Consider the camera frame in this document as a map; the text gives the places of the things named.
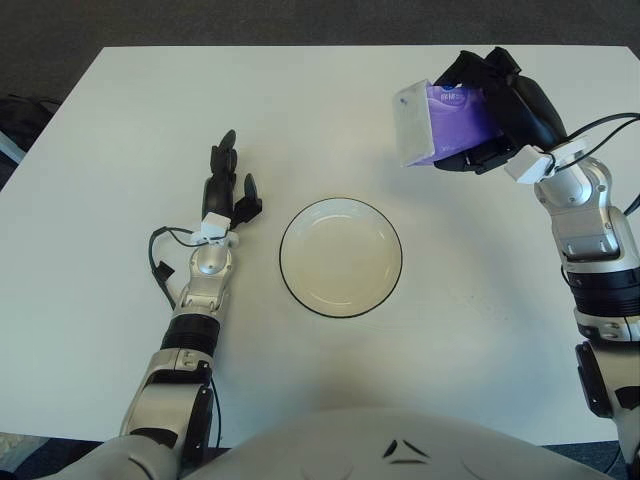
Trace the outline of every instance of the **floor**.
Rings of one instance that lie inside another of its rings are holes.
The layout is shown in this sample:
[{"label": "floor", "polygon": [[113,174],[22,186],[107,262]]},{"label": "floor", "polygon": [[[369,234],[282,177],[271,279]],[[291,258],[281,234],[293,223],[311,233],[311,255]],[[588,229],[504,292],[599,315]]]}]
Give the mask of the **floor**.
[{"label": "floor", "polygon": [[[640,56],[640,1],[3,0],[0,96],[64,99],[104,46],[434,43],[626,45]],[[19,478],[61,468],[88,448],[77,443],[49,441]],[[550,448],[602,469],[616,445]],[[624,478],[620,462],[612,474]]]}]

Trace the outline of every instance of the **white plate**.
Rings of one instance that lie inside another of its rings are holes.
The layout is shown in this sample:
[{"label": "white plate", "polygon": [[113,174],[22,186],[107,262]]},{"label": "white plate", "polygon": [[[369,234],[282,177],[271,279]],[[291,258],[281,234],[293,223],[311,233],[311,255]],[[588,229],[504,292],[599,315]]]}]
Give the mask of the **white plate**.
[{"label": "white plate", "polygon": [[327,317],[355,317],[391,294],[402,269],[402,247],[375,208],[349,198],[309,205],[280,244],[282,278],[293,296]]}]

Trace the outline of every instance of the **black cable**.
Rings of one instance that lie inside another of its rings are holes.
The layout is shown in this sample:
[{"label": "black cable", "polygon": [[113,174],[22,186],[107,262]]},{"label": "black cable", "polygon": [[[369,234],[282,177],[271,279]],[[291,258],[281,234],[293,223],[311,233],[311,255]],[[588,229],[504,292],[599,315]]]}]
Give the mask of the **black cable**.
[{"label": "black cable", "polygon": [[147,253],[149,255],[149,266],[151,267],[151,275],[153,275],[153,278],[156,279],[156,283],[160,287],[160,290],[162,290],[162,293],[164,293],[164,296],[167,297],[167,300],[169,301],[169,305],[171,305],[171,309],[174,309],[176,307],[176,302],[173,299],[173,297],[171,297],[171,293],[167,288],[167,284],[165,280],[160,276],[160,270],[158,269],[156,262],[153,259],[153,244],[156,241],[156,238],[158,238],[160,235],[162,235],[167,231],[168,231],[167,227],[162,227],[155,230],[151,234],[151,236],[149,237],[149,247],[148,247]]},{"label": "black cable", "polygon": [[148,248],[148,255],[149,255],[149,266],[151,267],[151,274],[153,275],[153,278],[156,279],[156,283],[158,284],[158,286],[160,287],[160,290],[162,290],[162,293],[164,293],[164,296],[167,297],[167,301],[169,302],[169,305],[171,305],[171,308],[175,308],[176,307],[176,302],[173,299],[173,297],[171,296],[171,292],[169,292],[169,289],[167,288],[167,283],[166,281],[162,278],[162,276],[160,275],[160,270],[158,269],[158,266],[156,265],[155,260],[153,259],[153,244],[155,243],[156,239],[164,234],[169,232],[171,234],[171,236],[174,238],[174,240],[176,242],[178,242],[180,245],[184,246],[184,247],[189,247],[189,248],[195,248],[195,247],[200,247],[202,245],[206,245],[207,242],[203,242],[203,243],[195,243],[195,244],[189,244],[189,243],[185,243],[182,240],[180,240],[178,238],[178,236],[175,234],[175,232],[181,232],[181,233],[187,233],[189,235],[191,235],[193,233],[192,230],[188,230],[186,228],[180,228],[180,227],[161,227],[158,228],[157,230],[155,230],[151,236],[149,237],[149,248]]},{"label": "black cable", "polygon": [[618,445],[618,449],[616,450],[616,456],[613,457],[613,460],[611,460],[611,463],[609,464],[609,466],[607,468],[605,468],[604,470],[602,470],[602,473],[609,473],[611,470],[613,470],[613,467],[616,466],[616,463],[618,463],[618,458],[620,458],[620,454],[622,453],[622,450],[620,449],[620,446]]},{"label": "black cable", "polygon": [[213,398],[216,401],[216,411],[218,412],[218,438],[216,439],[216,449],[218,449],[220,448],[220,439],[222,438],[222,412],[220,411],[220,398],[218,397],[216,384],[213,381],[213,375],[211,376],[211,388],[213,389]]},{"label": "black cable", "polygon": [[623,128],[625,128],[628,125],[631,125],[633,122],[637,122],[638,120],[640,120],[639,118],[634,118],[633,120],[629,120],[628,122],[623,123],[622,125],[620,125],[619,127],[617,127],[615,130],[613,130],[613,132],[611,132],[609,135],[607,135],[604,140],[602,140],[598,145],[596,145],[595,147],[593,147],[591,150],[589,150],[587,153],[585,153],[584,155],[578,157],[577,159],[575,159],[573,162],[569,162],[566,165],[562,165],[561,167],[557,167],[556,168],[556,173],[561,172],[563,170],[566,170],[567,168],[573,167],[576,163],[581,162],[582,160],[584,160],[585,158],[587,158],[589,155],[591,155],[592,153],[594,153],[595,151],[597,151],[598,149],[600,149],[600,147],[602,147],[605,143],[607,143],[609,140],[611,140],[618,132],[620,132],[620,130],[622,130]]},{"label": "black cable", "polygon": [[640,208],[640,193],[635,198],[635,200],[631,202],[631,205],[627,207],[627,209],[624,211],[624,214],[628,217],[633,212],[635,212],[638,208]]},{"label": "black cable", "polygon": [[564,283],[571,286],[571,284],[569,283],[569,279],[567,278],[567,274],[564,272],[564,266],[562,264],[560,265],[560,274],[562,275],[562,278],[564,278]]},{"label": "black cable", "polygon": [[572,140],[579,135],[582,135],[587,130],[591,130],[594,127],[602,125],[603,123],[612,122],[614,120],[620,120],[621,118],[640,118],[640,113],[635,112],[627,112],[627,113],[616,113],[614,115],[607,115],[606,117],[599,118],[598,120],[594,120],[591,123],[587,123],[584,127],[580,127],[578,130],[573,132],[571,135],[567,137],[567,140]]},{"label": "black cable", "polygon": [[195,248],[195,247],[201,247],[202,245],[206,245],[208,242],[202,242],[202,243],[184,243],[182,240],[180,240],[178,238],[178,236],[174,233],[174,231],[176,232],[183,232],[183,233],[193,233],[191,230],[186,230],[184,228],[170,228],[167,230],[171,236],[175,239],[176,242],[178,242],[180,245],[182,245],[183,247],[189,247],[189,248]]}]

